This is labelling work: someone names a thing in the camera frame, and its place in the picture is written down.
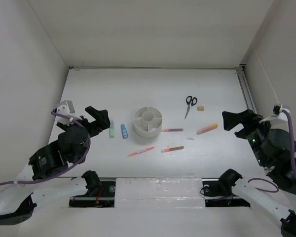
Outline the pink highlighter pen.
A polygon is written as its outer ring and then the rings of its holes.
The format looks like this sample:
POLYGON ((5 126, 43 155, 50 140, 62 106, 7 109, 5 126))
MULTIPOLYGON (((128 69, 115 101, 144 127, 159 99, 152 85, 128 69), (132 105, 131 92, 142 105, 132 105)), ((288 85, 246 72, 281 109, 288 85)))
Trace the pink highlighter pen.
POLYGON ((127 156, 127 158, 132 157, 132 156, 136 156, 136 155, 139 155, 139 154, 142 154, 142 153, 148 152, 148 151, 151 151, 151 150, 153 150, 153 149, 154 149, 154 147, 149 147, 149 148, 146 148, 146 149, 143 149, 143 150, 140 150, 140 151, 136 151, 136 152, 134 152, 134 153, 129 154, 129 155, 127 156))

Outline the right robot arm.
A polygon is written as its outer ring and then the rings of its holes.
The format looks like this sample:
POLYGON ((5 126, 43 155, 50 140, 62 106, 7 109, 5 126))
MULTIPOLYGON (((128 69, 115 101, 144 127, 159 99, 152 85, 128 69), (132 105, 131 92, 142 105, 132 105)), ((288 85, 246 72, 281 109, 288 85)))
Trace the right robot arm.
POLYGON ((273 116, 268 118, 249 109, 240 113, 224 111, 222 117, 226 131, 243 125, 235 136, 249 142, 259 166, 270 170, 267 176, 283 191, 292 208, 271 204, 264 192, 251 188, 233 169, 228 169, 219 177, 219 191, 257 204, 279 223, 282 236, 296 237, 296 141, 290 111, 275 106, 273 116))

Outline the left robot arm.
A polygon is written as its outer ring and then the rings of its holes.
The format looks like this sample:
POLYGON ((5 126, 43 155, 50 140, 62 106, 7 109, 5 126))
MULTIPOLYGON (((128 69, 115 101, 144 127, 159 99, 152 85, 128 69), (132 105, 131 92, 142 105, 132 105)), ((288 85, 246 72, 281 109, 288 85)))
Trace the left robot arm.
POLYGON ((59 105, 51 112, 59 119, 57 126, 63 132, 57 140, 35 152, 15 180, 0 183, 0 226, 20 224, 31 218, 39 208, 61 197, 99 198, 103 194, 105 186, 97 173, 91 170, 60 187, 37 189, 39 184, 84 163, 91 138, 110 128, 107 110, 88 106, 85 111, 94 121, 75 116, 74 110, 67 105, 59 105))

